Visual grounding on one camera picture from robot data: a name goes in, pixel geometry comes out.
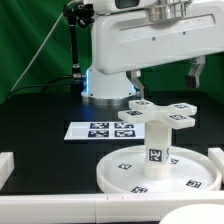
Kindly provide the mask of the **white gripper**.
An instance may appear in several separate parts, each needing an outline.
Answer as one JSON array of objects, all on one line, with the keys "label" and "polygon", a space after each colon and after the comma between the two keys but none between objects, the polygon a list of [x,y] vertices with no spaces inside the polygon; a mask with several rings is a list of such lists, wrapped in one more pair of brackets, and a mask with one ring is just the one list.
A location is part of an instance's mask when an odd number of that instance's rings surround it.
[{"label": "white gripper", "polygon": [[149,89],[137,69],[192,58],[185,85],[198,88],[203,55],[224,51],[224,0],[192,0],[178,19],[150,17],[147,9],[99,16],[92,27],[94,67],[106,75],[127,71],[139,97],[146,99]]}]

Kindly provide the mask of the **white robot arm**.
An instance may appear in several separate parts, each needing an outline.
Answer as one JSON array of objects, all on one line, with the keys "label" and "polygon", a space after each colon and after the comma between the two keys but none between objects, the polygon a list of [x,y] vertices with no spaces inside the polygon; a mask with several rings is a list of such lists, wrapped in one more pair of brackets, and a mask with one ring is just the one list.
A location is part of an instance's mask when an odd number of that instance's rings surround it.
[{"label": "white robot arm", "polygon": [[224,51],[224,0],[84,0],[95,14],[82,98],[119,105],[144,95],[140,70],[190,59],[199,86],[205,57]]}]

